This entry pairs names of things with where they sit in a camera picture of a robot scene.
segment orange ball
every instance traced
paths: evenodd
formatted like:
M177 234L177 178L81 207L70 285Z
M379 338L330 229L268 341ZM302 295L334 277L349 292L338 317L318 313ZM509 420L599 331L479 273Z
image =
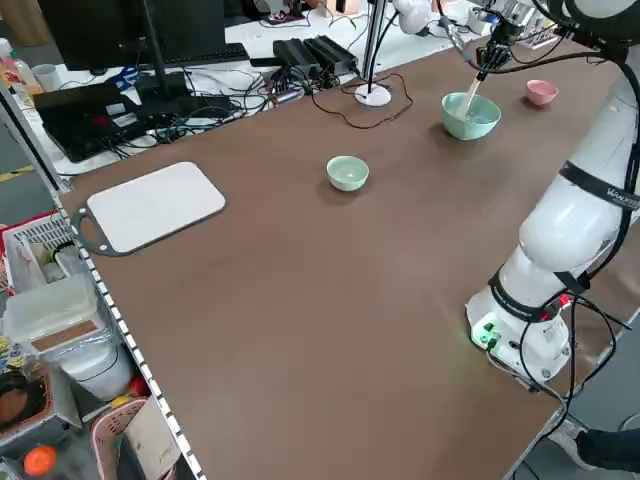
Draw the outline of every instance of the orange ball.
M53 470L56 466L56 449L43 445L27 453L24 457L24 471L37 477Z

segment floor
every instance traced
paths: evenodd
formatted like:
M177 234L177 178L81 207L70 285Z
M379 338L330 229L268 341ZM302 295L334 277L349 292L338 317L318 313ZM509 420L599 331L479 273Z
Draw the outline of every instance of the floor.
M12 35L0 21L0 37ZM62 60L53 42L42 47L20 47L12 42L18 56L30 65L60 63ZM25 166L26 160L9 135L0 125L0 174ZM35 173L0 183L0 223L12 224L30 218L53 207L51 199ZM0 312L4 311L4 298L0 294ZM610 365L574 401L571 413L592 428L617 430L630 415L640 412L640 323L637 331L623 337L618 353ZM631 480L624 472L577 469L556 445L544 441L527 457L527 463L541 480ZM516 474L518 480L535 480L524 466Z

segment person's leg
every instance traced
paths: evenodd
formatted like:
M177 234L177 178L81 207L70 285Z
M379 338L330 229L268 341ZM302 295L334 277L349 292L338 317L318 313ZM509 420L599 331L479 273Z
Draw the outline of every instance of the person's leg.
M623 432L580 432L578 455L587 464L606 470L640 473L640 429Z

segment keyboard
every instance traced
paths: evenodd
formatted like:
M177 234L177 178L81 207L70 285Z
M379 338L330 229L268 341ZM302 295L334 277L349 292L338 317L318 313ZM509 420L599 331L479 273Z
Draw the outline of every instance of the keyboard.
M243 60L249 60L249 54L244 49L244 46L241 43L227 43L227 47L223 51L195 57L166 58L164 63L167 67L192 67L194 65L241 62Z

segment bottle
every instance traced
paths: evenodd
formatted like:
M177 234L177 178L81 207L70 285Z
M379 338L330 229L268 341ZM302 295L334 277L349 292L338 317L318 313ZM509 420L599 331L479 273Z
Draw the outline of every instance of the bottle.
M20 101L29 107L33 107L33 102L27 93L27 90L22 83L18 67L14 60L15 54L12 56L11 44L6 38L0 38L0 62L2 62L2 78L5 81L5 85L8 85L9 90L13 89L13 92L18 96Z
M33 100L34 95L39 95L42 93L42 87L38 83L38 80L36 80L36 77L33 76L33 72L31 71L31 68L29 68L29 65L18 58L15 50L11 50L11 58L13 58L13 61L16 64L18 74L20 75L20 79L24 84L24 88L27 91L27 94L29 95L31 100Z

